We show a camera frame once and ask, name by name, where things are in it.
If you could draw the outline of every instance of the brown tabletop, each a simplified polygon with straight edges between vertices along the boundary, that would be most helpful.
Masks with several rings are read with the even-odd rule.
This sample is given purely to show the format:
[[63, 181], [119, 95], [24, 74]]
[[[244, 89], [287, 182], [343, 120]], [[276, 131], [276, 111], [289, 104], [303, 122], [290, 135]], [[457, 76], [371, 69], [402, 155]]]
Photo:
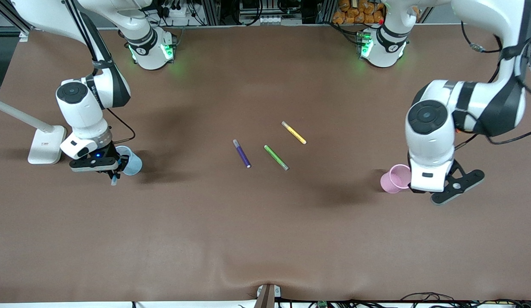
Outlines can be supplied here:
[[[175, 64], [157, 71], [133, 64], [115, 31], [103, 36], [132, 89], [116, 112], [144, 169], [111, 187], [66, 158], [32, 166], [34, 129], [0, 113], [0, 302], [249, 299], [263, 283], [293, 299], [531, 298], [531, 137], [459, 150], [486, 179], [443, 207], [378, 191], [381, 170], [406, 163], [416, 92], [495, 69], [497, 55], [469, 49], [459, 26], [416, 27], [386, 69], [329, 27], [187, 30]], [[89, 72], [81, 43], [34, 32], [0, 100], [66, 125], [54, 92]], [[531, 130], [528, 105], [506, 137]], [[115, 139], [130, 136], [104, 117]]]

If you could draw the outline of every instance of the cable connector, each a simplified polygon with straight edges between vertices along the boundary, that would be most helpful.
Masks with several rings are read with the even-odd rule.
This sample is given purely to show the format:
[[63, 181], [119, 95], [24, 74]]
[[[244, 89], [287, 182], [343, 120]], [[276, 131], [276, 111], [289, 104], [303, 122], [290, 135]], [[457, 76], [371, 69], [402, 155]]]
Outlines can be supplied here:
[[482, 45], [470, 43], [469, 46], [471, 47], [472, 50], [477, 51], [479, 53], [483, 53], [484, 51], [486, 51], [486, 48], [482, 47]]

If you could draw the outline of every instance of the plastic cup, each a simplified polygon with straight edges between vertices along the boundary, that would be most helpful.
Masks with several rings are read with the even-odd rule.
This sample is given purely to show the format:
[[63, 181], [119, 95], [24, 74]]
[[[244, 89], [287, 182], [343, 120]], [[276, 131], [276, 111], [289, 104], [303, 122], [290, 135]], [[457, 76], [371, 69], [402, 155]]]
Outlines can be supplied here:
[[142, 170], [142, 160], [138, 157], [138, 155], [134, 154], [134, 152], [132, 152], [132, 150], [128, 146], [116, 146], [115, 150], [117, 150], [117, 153], [119, 153], [119, 155], [128, 156], [128, 163], [125, 166], [125, 169], [123, 170], [124, 174], [134, 175], [140, 172], [140, 170]]
[[408, 189], [411, 180], [410, 167], [402, 164], [394, 165], [389, 172], [381, 176], [381, 188], [387, 193], [398, 193]]

